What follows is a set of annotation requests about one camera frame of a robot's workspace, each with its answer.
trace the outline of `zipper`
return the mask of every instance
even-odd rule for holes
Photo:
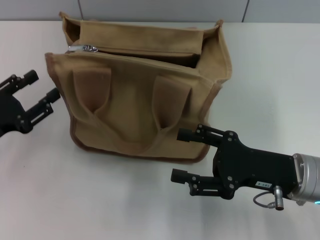
[[[98,48],[92,45],[77,45],[77,46],[69,46],[68,52],[75,52],[75,51],[84,51],[84,52],[91,52],[95,53],[98,52]]]

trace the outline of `table surface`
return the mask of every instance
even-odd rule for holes
[[[210,124],[252,148],[320,156],[320,24],[225,23],[223,31],[233,75],[213,101]],[[0,39],[0,81],[38,73],[15,94],[30,108],[54,87],[44,54],[66,51],[62,23],[3,21]],[[89,153],[69,136],[64,102],[53,109],[29,134],[0,138],[2,240],[319,239],[318,205],[285,199],[279,212],[253,203],[258,189],[223,200],[192,197],[187,185],[170,182],[172,168],[212,176],[214,147],[192,165]]]

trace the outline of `tan canvas tote bag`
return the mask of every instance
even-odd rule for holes
[[[79,147],[164,161],[204,158],[208,146],[177,141],[177,132],[208,125],[210,105],[231,77],[222,20],[199,30],[60,16],[71,47],[45,58]]]

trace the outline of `bag strap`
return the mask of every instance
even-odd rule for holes
[[[76,97],[89,114],[96,126],[102,129],[106,138],[111,139],[114,147],[127,155],[140,155],[158,145],[179,122],[185,108],[191,86],[157,76],[152,94],[152,114],[157,128],[154,138],[148,143],[126,141],[107,122],[99,118],[102,109],[111,103],[111,69],[82,68],[73,70]]]

